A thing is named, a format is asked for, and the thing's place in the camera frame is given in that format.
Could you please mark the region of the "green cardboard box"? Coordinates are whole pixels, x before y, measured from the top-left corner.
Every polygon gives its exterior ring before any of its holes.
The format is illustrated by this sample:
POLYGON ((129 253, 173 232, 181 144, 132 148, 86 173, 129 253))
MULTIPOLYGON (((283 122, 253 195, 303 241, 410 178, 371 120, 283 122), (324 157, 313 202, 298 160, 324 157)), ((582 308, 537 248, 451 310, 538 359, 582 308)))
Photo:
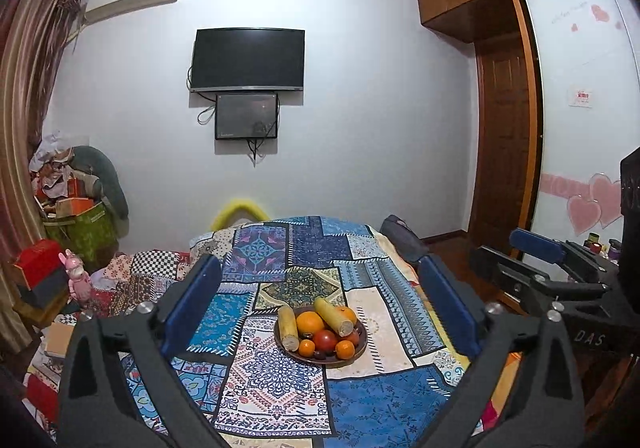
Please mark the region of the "green cardboard box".
POLYGON ((106 267, 118 250, 112 215, 102 202, 76 216, 46 217, 42 223, 47 237, 77 254, 89 273, 106 267))

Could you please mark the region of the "red box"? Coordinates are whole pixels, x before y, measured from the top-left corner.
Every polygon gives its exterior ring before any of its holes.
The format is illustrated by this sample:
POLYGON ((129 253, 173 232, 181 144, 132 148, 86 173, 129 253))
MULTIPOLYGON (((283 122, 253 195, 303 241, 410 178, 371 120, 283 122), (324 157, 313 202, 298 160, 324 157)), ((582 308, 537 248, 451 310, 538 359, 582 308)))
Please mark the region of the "red box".
POLYGON ((58 255, 61 246, 54 240, 41 239, 17 255, 13 263, 14 281, 32 290, 50 276, 62 263, 58 255))

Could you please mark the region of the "white sliding wardrobe door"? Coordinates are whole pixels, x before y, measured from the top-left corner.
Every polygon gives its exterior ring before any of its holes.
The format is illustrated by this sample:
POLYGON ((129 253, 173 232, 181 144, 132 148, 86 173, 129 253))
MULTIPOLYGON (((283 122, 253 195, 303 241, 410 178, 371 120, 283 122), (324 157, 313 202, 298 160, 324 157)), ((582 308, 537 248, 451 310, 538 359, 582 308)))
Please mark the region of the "white sliding wardrobe door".
POLYGON ((537 51, 541 163, 530 228, 607 247, 623 234, 620 161, 639 146, 639 13, 631 0, 523 0, 537 51))

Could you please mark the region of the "black wall television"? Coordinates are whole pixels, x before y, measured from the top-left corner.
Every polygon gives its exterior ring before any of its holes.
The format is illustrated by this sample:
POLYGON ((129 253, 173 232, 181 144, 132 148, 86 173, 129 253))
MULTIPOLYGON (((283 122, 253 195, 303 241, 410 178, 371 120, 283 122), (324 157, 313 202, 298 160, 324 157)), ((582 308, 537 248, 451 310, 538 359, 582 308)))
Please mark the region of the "black wall television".
POLYGON ((193 92, 301 91, 305 32, 284 28, 210 28, 195 34, 193 92))

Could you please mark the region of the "dark red tomato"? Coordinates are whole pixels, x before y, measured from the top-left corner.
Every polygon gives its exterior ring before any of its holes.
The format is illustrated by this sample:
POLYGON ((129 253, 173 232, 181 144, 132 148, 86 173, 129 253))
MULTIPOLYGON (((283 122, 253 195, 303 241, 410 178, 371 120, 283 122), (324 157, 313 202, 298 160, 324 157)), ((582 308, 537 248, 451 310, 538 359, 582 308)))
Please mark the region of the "dark red tomato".
POLYGON ((331 355, 334 352, 336 343, 338 342, 337 336, 332 330, 322 329, 317 331, 312 337, 312 342, 316 346, 316 350, 326 355, 331 355))

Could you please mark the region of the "grey plush pillow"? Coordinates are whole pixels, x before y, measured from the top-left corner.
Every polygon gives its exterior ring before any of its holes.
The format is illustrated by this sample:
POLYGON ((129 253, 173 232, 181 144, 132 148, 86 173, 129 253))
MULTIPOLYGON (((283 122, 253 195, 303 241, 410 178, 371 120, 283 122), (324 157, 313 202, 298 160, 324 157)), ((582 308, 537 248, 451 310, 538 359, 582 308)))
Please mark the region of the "grey plush pillow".
POLYGON ((117 220, 126 221, 129 208, 112 161, 101 150, 88 145, 75 146, 70 165, 74 170, 93 175, 100 188, 96 193, 117 220))

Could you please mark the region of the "small mandarin orange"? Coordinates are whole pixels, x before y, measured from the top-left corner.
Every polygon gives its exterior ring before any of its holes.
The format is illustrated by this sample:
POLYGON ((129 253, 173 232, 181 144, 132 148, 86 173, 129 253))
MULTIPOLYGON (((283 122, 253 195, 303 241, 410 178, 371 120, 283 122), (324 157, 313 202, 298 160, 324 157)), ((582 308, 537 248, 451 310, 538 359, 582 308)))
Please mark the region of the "small mandarin orange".
POLYGON ((356 354, 356 346, 352 341, 342 340, 337 342, 334 348, 334 353, 339 360, 349 360, 356 354))
POLYGON ((299 356, 302 356, 304 358, 311 358, 311 357, 314 357, 315 351, 316 351, 316 346, 314 345, 314 342, 309 340, 309 338, 304 338, 302 341, 299 342, 299 346, 297 349, 297 354, 299 356))

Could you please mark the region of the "yellow sugarcane piece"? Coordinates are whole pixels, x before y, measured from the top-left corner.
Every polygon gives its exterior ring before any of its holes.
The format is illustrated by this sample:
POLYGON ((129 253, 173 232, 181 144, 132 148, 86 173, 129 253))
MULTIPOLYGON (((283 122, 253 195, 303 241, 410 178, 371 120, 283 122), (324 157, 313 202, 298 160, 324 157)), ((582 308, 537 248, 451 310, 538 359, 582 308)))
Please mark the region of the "yellow sugarcane piece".
POLYGON ((282 305, 278 309, 278 328, 283 348, 287 352, 296 352, 299 348, 299 336, 296 317, 291 306, 282 305))
POLYGON ((352 320, 326 299, 315 298, 314 311, 341 338, 346 338, 354 332, 355 325, 352 320))

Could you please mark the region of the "small black monitor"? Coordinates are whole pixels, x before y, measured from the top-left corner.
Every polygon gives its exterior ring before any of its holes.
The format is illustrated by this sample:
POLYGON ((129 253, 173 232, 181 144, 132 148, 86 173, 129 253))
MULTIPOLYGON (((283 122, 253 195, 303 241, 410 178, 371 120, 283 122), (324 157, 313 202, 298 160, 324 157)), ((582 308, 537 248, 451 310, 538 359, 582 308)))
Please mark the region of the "small black monitor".
POLYGON ((227 93, 217 97, 215 138, 275 139, 279 129, 279 98, 276 93, 227 93))

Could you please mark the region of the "large orange with sticker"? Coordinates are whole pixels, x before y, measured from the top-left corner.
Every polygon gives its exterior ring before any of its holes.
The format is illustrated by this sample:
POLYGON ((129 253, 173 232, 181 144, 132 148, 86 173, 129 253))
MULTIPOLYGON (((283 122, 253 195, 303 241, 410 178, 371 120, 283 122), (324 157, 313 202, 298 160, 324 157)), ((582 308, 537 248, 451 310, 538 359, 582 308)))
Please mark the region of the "large orange with sticker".
POLYGON ((326 327, 323 319, 313 311, 305 311, 296 316, 298 334, 302 338, 312 338, 314 334, 326 327))

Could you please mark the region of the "yellow fuzzy chair back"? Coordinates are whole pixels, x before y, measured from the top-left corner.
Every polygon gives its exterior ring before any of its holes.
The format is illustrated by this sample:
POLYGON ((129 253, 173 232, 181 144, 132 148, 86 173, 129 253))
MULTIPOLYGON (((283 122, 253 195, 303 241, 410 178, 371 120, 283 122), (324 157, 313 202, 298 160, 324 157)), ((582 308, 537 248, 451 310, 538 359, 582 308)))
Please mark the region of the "yellow fuzzy chair back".
POLYGON ((247 219, 250 222, 265 222, 270 216, 255 201, 243 198, 230 200, 214 217, 209 226, 210 231, 220 231, 230 227, 239 219, 247 219))

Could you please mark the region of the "blue patchwork patterned cloth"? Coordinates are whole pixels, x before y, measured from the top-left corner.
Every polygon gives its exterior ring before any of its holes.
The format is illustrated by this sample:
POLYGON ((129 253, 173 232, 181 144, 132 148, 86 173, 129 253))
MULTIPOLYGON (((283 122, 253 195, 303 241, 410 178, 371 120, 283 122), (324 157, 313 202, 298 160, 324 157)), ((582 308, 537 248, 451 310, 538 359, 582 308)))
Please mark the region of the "blue patchwork patterned cloth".
POLYGON ((410 447, 465 372, 414 270, 371 227, 325 216, 117 257, 108 310, 158 301, 207 254, 221 285, 172 367, 232 447, 410 447))

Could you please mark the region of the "pink rabbit toy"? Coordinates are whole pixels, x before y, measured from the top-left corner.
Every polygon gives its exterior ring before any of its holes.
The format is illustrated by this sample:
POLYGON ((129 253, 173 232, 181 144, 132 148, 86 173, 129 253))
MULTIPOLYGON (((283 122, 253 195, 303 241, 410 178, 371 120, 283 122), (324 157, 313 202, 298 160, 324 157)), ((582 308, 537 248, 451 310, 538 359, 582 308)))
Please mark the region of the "pink rabbit toy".
POLYGON ((84 262, 70 249, 58 253, 58 258, 63 264, 68 277, 70 296, 80 305, 87 304, 91 298, 92 284, 85 270, 84 262))

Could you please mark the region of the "dark purple round plate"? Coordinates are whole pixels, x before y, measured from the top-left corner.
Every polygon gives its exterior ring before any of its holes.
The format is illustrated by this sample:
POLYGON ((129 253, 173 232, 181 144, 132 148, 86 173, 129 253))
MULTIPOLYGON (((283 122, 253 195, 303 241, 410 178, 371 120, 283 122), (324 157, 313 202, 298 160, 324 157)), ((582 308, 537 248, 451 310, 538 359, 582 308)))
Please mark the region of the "dark purple round plate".
MULTIPOLYGON (((293 314, 314 314, 312 306, 294 307, 293 314)), ((357 321, 352 333, 347 336, 338 335, 321 317, 323 328, 317 332, 303 333, 299 328, 292 335, 297 319, 288 320, 288 324, 280 327, 277 319, 273 326, 274 342, 280 351, 296 361, 326 368, 341 368, 352 364, 366 350, 369 335, 361 321, 357 321)))

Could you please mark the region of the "striped brown curtain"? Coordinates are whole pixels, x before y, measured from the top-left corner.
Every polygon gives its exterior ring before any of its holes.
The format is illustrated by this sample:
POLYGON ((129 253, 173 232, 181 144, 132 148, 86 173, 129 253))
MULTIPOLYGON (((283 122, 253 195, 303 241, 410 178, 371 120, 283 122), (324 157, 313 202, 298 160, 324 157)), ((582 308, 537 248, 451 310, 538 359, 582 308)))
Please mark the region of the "striped brown curtain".
POLYGON ((42 142, 44 118, 81 0, 1 0, 1 353, 32 342, 14 311, 10 265, 43 237, 29 160, 42 142))

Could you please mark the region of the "brown wooden wardrobe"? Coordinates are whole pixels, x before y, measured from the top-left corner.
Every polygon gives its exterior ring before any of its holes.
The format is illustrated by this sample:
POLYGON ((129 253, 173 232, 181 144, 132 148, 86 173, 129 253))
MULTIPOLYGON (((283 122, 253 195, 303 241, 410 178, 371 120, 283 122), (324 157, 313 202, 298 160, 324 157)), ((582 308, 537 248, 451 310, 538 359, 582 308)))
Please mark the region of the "brown wooden wardrobe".
POLYGON ((522 0, 418 0, 421 24, 473 45, 478 145, 468 235, 512 253, 509 236, 533 220, 542 107, 532 23, 522 0))

